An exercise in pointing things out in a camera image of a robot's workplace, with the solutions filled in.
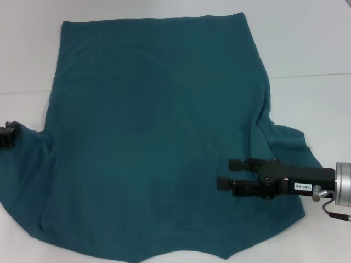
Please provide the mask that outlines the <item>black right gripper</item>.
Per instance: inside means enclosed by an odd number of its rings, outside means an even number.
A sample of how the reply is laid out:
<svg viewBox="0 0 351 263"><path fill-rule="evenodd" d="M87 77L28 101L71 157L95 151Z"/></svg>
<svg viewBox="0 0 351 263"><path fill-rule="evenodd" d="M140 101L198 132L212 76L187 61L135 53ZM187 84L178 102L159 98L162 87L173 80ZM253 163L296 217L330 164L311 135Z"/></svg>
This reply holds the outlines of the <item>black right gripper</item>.
<svg viewBox="0 0 351 263"><path fill-rule="evenodd" d="M229 159L229 171L258 174L258 180L216 178L217 190L231 191L232 196L273 199L277 195L312 196L313 187L335 189L335 170L331 168L299 167L277 160L257 158Z"/></svg>

